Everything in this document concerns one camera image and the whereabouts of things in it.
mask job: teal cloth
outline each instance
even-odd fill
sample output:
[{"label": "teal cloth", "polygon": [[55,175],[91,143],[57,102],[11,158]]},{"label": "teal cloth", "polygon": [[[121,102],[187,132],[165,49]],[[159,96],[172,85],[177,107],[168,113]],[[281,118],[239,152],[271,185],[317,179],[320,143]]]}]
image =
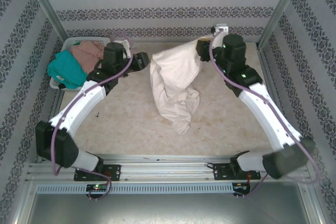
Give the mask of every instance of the teal cloth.
[{"label": "teal cloth", "polygon": [[48,75],[63,83],[68,89],[83,86],[87,77],[87,74],[69,50],[56,54],[56,59],[48,65]]}]

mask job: striped wallpaper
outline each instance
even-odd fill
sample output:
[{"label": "striped wallpaper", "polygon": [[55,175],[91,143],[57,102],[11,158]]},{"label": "striped wallpaper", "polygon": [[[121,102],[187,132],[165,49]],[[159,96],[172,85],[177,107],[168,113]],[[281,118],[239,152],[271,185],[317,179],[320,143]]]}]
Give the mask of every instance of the striped wallpaper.
[{"label": "striped wallpaper", "polygon": [[124,31],[135,41],[188,41],[227,23],[257,41],[279,0],[50,0],[70,36]]},{"label": "striped wallpaper", "polygon": [[47,65],[61,43],[37,0],[0,0],[0,223],[8,223],[29,163],[35,126],[55,99]]}]

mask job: pink garment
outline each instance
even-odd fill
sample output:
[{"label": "pink garment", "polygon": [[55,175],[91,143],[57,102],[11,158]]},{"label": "pink garment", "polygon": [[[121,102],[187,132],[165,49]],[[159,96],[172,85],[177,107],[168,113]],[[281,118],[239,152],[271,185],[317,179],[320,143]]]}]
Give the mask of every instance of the pink garment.
[{"label": "pink garment", "polygon": [[69,51],[88,74],[95,68],[97,61],[103,58],[104,46],[98,41],[83,40],[79,45],[70,47]]}]

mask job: white plastic basket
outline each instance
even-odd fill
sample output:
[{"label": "white plastic basket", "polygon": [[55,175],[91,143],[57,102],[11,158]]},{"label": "white plastic basket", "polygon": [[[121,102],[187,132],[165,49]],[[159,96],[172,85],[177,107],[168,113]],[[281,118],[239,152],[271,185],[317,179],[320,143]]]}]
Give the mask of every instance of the white plastic basket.
[{"label": "white plastic basket", "polygon": [[[64,41],[63,47],[62,47],[62,51],[69,49],[71,46],[73,46],[75,43],[77,42],[81,42],[82,40],[89,40],[89,41],[98,41],[100,42],[102,45],[106,46],[107,43],[110,43],[111,40],[109,38],[104,38],[104,37],[72,37],[72,38],[68,38],[66,41]],[[49,85],[53,88],[53,89],[59,89],[58,85],[59,82],[56,81],[53,77],[51,77]],[[76,89],[62,89],[64,91],[77,91],[80,90],[81,87],[78,87]]]}]

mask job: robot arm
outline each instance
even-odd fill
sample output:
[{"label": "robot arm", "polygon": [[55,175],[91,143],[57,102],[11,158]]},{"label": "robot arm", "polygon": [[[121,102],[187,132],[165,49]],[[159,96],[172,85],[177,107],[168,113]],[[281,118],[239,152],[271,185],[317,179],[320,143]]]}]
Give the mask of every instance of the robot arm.
[{"label": "robot arm", "polygon": [[[82,121],[90,111],[118,84],[114,79],[105,84],[97,84],[119,73],[129,62],[128,51],[119,42],[108,43],[104,49],[103,59],[97,62],[95,69],[89,73],[87,81],[73,100],[49,122],[40,121],[35,127],[37,154],[51,160],[51,136],[60,120],[62,123],[55,139],[55,161],[61,167],[80,168],[88,171],[102,173],[103,160],[95,155],[80,150],[73,141],[73,137]],[[124,77],[130,72],[140,71],[149,64],[146,53],[140,52],[133,56],[130,68],[124,73]],[[74,100],[84,93],[64,116],[65,111]]]},{"label": "robot arm", "polygon": [[[295,141],[289,136],[282,123],[288,128],[289,133],[300,142],[309,154],[313,153],[315,145],[312,139],[303,138],[301,134],[286,120],[284,115],[271,99],[266,86],[255,69],[246,65],[246,45],[239,35],[228,34],[228,27],[217,25],[213,27],[212,33],[219,34],[213,41],[212,52],[216,65],[229,80],[255,91],[263,99],[253,93],[239,89],[225,81],[226,85],[234,92],[236,97],[252,111],[261,127],[264,129],[273,149],[271,153],[250,153],[242,152],[231,158],[231,169],[234,174],[241,171],[248,172],[256,170],[267,172],[273,178],[280,178],[297,168],[305,165],[307,156],[302,152]],[[197,52],[202,61],[210,61],[209,40],[201,39],[197,44]]]}]

